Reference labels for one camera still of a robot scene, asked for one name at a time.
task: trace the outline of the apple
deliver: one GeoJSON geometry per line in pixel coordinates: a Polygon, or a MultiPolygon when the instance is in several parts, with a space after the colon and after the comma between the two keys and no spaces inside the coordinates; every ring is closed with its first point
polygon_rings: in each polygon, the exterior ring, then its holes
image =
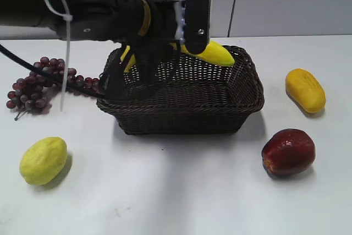
{"type": "Polygon", "coordinates": [[[315,159],[313,140],[302,130],[277,132],[262,150],[263,165],[271,175],[284,177],[306,170],[315,159]]]}

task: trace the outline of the yellow banana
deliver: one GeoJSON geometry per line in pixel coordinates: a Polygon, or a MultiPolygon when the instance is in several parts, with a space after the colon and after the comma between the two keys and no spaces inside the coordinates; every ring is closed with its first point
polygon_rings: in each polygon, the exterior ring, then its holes
{"type": "MultiPolygon", "coordinates": [[[[172,43],[171,45],[176,50],[176,44],[172,43]]],[[[127,46],[126,50],[121,55],[121,61],[123,61],[123,59],[125,58],[129,50],[130,50],[130,47],[127,46]]],[[[232,55],[229,53],[229,51],[214,41],[210,41],[207,47],[205,48],[205,50],[200,54],[190,53],[189,51],[187,51],[184,45],[181,45],[181,51],[183,53],[187,53],[189,55],[195,56],[207,63],[215,64],[218,66],[230,67],[230,66],[233,66],[235,63],[235,60],[232,57],[232,55]]],[[[136,63],[136,58],[134,55],[132,55],[131,60],[129,61],[129,63],[125,68],[125,73],[127,73],[135,63],[136,63]]]]}
{"type": "MultiPolygon", "coordinates": [[[[129,50],[130,50],[130,46],[127,46],[125,51],[121,55],[121,59],[120,59],[121,62],[123,62],[123,60],[124,60],[124,58],[127,55],[129,50]]],[[[128,73],[130,71],[131,67],[134,66],[135,64],[136,64],[136,57],[134,56],[134,54],[132,54],[131,59],[128,62],[127,66],[126,66],[126,68],[125,68],[125,70],[123,72],[128,73]]]]}

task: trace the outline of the table surface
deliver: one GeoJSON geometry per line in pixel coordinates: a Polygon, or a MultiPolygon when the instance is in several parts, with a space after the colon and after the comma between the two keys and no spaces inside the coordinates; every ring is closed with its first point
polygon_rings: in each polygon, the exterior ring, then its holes
{"type": "MultiPolygon", "coordinates": [[[[48,114],[5,108],[6,94],[28,71],[0,55],[0,234],[26,235],[291,235],[351,230],[352,36],[216,39],[245,48],[265,89],[265,106],[234,135],[128,136],[94,99],[59,96],[48,114]],[[325,111],[306,117],[285,93],[294,68],[311,71],[324,87],[325,111]],[[261,149],[284,128],[313,138],[311,169],[284,181],[262,167],[261,149]],[[62,137],[70,159],[44,187],[25,183],[23,153],[47,136],[62,137]]],[[[28,62],[63,57],[61,41],[1,41],[28,62]]],[[[74,42],[70,66],[97,77],[111,42],[74,42]]]]}

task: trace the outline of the bunch of grapes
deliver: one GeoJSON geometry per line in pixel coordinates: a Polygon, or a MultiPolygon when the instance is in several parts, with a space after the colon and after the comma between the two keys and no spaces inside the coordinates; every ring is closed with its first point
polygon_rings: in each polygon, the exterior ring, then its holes
{"type": "MultiPolygon", "coordinates": [[[[65,61],[63,59],[49,59],[42,57],[40,62],[35,62],[34,67],[43,70],[48,74],[53,74],[56,77],[63,79],[65,61]]],[[[98,78],[76,75],[77,71],[74,68],[68,69],[67,82],[76,84],[80,88],[97,92],[98,91],[98,78]]],[[[41,113],[42,110],[48,105],[48,100],[45,97],[47,90],[53,86],[58,88],[61,85],[55,85],[52,81],[44,76],[37,75],[30,72],[26,78],[20,78],[12,85],[13,91],[7,94],[10,99],[7,101],[6,106],[10,109],[17,108],[20,112],[28,111],[32,113],[41,113]]]]}

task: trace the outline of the lemon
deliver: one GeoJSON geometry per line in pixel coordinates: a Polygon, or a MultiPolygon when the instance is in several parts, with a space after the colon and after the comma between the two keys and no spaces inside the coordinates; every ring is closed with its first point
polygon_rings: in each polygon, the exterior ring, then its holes
{"type": "Polygon", "coordinates": [[[20,173],[29,184],[47,184],[62,170],[66,159],[66,142],[59,137],[45,138],[23,155],[20,173]]]}

